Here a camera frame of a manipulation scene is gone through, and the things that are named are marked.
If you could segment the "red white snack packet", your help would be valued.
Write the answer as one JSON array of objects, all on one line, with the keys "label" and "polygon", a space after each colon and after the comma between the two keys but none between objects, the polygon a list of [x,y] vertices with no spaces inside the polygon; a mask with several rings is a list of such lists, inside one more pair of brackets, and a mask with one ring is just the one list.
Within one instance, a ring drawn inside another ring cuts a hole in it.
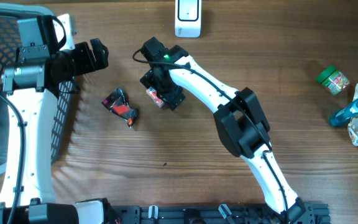
[{"label": "red white snack packet", "polygon": [[156,91],[154,88],[152,88],[152,87],[148,88],[148,89],[146,90],[146,93],[151,97],[151,99],[153,99],[154,103],[155,103],[159,108],[161,108],[161,107],[164,106],[165,103],[163,102],[163,100],[161,100],[161,99],[158,97],[157,91]]}]

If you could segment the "blue mouthwash bottle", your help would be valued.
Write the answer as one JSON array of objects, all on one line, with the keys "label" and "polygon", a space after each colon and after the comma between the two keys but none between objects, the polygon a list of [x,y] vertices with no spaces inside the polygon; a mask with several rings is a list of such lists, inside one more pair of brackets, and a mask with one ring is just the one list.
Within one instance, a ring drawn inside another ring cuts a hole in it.
[{"label": "blue mouthwash bottle", "polygon": [[328,123],[334,127],[340,127],[350,121],[351,118],[358,115],[358,99],[352,101],[345,108],[334,113]]}]

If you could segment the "red black snack packet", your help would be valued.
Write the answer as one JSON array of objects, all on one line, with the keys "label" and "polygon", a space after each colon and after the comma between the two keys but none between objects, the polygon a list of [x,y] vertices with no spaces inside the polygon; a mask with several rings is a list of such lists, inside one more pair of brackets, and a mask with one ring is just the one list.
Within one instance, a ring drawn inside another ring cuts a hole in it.
[{"label": "red black snack packet", "polygon": [[116,88],[101,104],[110,112],[124,119],[129,128],[133,128],[139,116],[139,110],[130,107],[128,97],[122,88]]}]

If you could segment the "green lidded jar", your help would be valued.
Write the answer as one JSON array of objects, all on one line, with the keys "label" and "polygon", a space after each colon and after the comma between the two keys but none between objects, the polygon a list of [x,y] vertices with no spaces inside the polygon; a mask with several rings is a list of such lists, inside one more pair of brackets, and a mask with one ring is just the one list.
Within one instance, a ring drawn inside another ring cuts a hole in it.
[{"label": "green lidded jar", "polygon": [[334,65],[325,68],[317,76],[316,81],[334,96],[345,90],[350,84],[349,79]]}]

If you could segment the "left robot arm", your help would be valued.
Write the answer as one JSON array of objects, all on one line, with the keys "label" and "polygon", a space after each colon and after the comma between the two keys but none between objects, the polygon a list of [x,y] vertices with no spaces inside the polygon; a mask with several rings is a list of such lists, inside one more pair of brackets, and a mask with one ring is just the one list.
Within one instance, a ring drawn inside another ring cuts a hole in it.
[{"label": "left robot arm", "polygon": [[9,110],[6,175],[0,223],[112,223],[118,216],[105,198],[74,204],[55,201],[52,131],[60,85],[108,66],[98,39],[67,46],[65,24],[53,15],[17,21],[22,45],[4,69],[0,97]]}]

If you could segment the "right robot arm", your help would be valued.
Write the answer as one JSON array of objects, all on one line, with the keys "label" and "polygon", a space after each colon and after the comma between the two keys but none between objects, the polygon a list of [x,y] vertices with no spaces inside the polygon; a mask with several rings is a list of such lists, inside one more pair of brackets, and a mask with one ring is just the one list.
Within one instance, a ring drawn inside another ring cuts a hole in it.
[{"label": "right robot arm", "polygon": [[289,186],[273,154],[270,126],[255,93],[239,91],[201,68],[182,47],[168,49],[156,37],[138,50],[150,70],[140,79],[157,99],[175,110],[187,90],[213,114],[219,139],[234,156],[245,161],[259,183],[265,203],[282,223],[295,223],[306,208]]}]

